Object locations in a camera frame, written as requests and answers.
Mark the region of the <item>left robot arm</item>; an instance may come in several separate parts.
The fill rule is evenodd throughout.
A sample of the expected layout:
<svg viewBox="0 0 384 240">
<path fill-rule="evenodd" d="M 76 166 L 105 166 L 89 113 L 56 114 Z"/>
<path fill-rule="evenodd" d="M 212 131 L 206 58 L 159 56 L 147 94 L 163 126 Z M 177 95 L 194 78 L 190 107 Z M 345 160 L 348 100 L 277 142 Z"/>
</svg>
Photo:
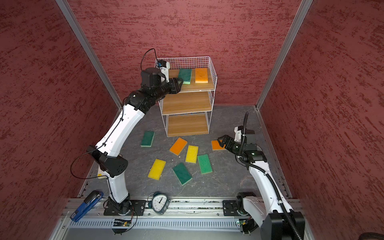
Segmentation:
<svg viewBox="0 0 384 240">
<path fill-rule="evenodd" d="M 119 117 L 105 136 L 95 146 L 87 148 L 107 178 L 111 207 L 121 216 L 132 209 L 125 181 L 128 161 L 120 155 L 122 146 L 150 108 L 166 95 L 178 94 L 184 83 L 180 78 L 167 77 L 159 68 L 147 68 L 141 72 L 141 77 L 141 88 L 124 99 Z"/>
</svg>

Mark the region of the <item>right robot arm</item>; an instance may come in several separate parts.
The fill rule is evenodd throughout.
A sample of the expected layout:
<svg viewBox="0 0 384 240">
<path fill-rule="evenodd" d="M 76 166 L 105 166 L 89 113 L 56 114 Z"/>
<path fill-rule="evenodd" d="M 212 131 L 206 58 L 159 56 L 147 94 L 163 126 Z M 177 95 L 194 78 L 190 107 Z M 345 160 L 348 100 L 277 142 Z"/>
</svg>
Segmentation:
<svg viewBox="0 0 384 240">
<path fill-rule="evenodd" d="M 302 240 L 305 235 L 305 218 L 288 203 L 274 180 L 268 160 L 256 144 L 255 132 L 245 126 L 234 129 L 235 136 L 224 135 L 217 142 L 220 147 L 235 155 L 254 178 L 263 202 L 250 193 L 239 193 L 238 210 L 249 214 L 260 228 L 263 240 Z"/>
</svg>

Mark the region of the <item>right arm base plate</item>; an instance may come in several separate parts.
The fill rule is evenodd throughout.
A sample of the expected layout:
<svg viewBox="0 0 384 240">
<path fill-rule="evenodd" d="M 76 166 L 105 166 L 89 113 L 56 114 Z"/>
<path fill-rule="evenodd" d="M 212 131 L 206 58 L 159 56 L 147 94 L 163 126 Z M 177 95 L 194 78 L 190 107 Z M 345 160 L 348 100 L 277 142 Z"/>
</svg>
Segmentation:
<svg viewBox="0 0 384 240">
<path fill-rule="evenodd" d="M 244 209 L 243 201 L 239 200 L 224 200 L 222 202 L 223 204 L 223 213 L 224 216 L 243 216 L 248 217 L 250 216 L 249 213 L 247 213 Z"/>
</svg>

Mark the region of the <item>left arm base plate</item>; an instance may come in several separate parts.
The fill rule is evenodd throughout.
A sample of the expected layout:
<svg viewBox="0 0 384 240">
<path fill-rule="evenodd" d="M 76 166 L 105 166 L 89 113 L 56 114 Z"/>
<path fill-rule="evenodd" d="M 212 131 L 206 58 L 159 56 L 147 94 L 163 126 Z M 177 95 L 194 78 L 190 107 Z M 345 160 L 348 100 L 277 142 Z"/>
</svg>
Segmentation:
<svg viewBox="0 0 384 240">
<path fill-rule="evenodd" d="M 123 207 L 119 207 L 113 200 L 108 199 L 104 207 L 104 216 L 142 216 L 146 208 L 145 200 L 130 200 L 130 203 L 123 203 Z"/>
</svg>

